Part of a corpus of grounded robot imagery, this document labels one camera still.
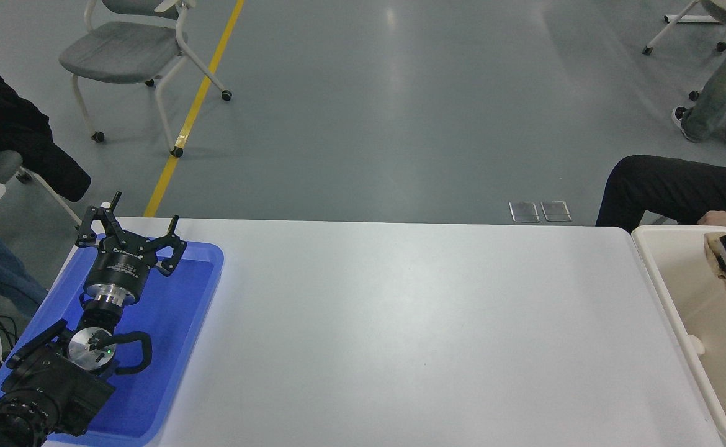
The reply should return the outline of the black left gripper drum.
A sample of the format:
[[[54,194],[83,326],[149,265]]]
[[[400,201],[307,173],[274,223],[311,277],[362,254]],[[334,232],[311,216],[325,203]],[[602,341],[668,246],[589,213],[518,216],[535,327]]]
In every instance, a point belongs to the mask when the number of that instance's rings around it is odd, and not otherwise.
[[[153,252],[140,253],[136,243],[119,245],[117,237],[105,237],[97,244],[97,257],[91,267],[85,292],[117,286],[127,292],[142,292],[151,269],[156,264]]]

